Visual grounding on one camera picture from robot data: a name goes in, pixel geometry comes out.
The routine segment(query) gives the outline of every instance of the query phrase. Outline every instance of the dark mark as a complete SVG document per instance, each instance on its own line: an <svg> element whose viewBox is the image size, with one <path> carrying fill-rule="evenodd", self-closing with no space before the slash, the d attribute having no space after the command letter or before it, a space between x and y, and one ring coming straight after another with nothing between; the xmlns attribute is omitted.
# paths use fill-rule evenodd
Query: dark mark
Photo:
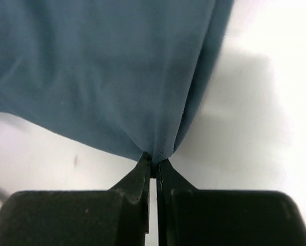
<svg viewBox="0 0 306 246"><path fill-rule="evenodd" d="M74 168L76 168L78 165L78 155L75 156L75 158L73 159L73 166Z"/></svg>

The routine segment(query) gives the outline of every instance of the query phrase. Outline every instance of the cloth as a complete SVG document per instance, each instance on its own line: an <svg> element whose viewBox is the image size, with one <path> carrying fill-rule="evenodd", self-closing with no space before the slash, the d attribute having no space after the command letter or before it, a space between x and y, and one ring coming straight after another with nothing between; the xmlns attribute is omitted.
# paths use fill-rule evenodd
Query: cloth
<svg viewBox="0 0 306 246"><path fill-rule="evenodd" d="M232 0L0 0L0 111L153 162L184 138Z"/></svg>

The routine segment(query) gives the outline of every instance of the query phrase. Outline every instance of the blue fabric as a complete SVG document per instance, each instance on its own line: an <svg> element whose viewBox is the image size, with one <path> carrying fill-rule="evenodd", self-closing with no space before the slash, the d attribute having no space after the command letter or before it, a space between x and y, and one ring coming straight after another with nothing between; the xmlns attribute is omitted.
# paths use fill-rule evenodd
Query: blue fabric
<svg viewBox="0 0 306 246"><path fill-rule="evenodd" d="M155 163L184 138L232 0L0 0L0 111Z"/></svg>

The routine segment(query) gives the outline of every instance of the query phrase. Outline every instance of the black plastic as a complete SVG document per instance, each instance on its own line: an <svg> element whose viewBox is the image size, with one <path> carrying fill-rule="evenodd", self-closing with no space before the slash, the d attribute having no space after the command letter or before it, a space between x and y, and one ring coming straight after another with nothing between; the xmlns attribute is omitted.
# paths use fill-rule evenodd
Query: black plastic
<svg viewBox="0 0 306 246"><path fill-rule="evenodd" d="M144 245L150 159L108 191L18 192L0 210L0 246Z"/></svg>
<svg viewBox="0 0 306 246"><path fill-rule="evenodd" d="M157 174L159 245L306 245L296 204L280 192L204 191L170 164Z"/></svg>

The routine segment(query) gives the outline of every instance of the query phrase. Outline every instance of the white surface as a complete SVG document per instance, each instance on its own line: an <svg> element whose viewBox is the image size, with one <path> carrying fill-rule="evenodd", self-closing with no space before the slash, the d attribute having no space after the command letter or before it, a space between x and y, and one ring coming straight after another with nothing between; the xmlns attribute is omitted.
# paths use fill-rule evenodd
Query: white surface
<svg viewBox="0 0 306 246"><path fill-rule="evenodd" d="M235 2L206 97L171 162L201 189L284 191L306 222L306 1ZM108 189L134 165L0 114L7 192ZM151 189L147 245L157 245Z"/></svg>

